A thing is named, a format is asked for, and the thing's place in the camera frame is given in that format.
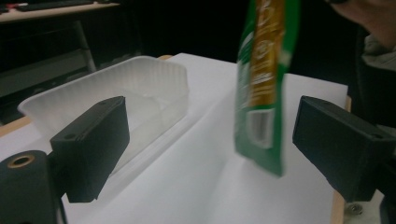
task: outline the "snack bag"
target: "snack bag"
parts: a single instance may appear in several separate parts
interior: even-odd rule
[[[282,175],[282,79],[297,37],[298,0],[250,0],[238,53],[236,150]]]

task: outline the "person's hand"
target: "person's hand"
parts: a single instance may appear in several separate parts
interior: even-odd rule
[[[396,47],[396,0],[347,0],[331,5],[341,16],[367,29],[385,48]]]

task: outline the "person's sleeve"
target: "person's sleeve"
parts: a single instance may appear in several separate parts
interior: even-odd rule
[[[389,52],[371,35],[364,40],[363,60],[367,65],[396,72],[396,47]]]

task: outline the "person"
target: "person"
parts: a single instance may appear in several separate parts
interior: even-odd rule
[[[363,28],[357,44],[363,118],[396,133],[396,1],[327,2],[339,15]]]

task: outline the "translucent tray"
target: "translucent tray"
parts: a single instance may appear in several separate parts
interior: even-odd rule
[[[131,142],[117,171],[186,115],[189,88],[185,67],[135,57],[30,97],[18,109],[48,142],[92,105],[120,95],[126,100]]]

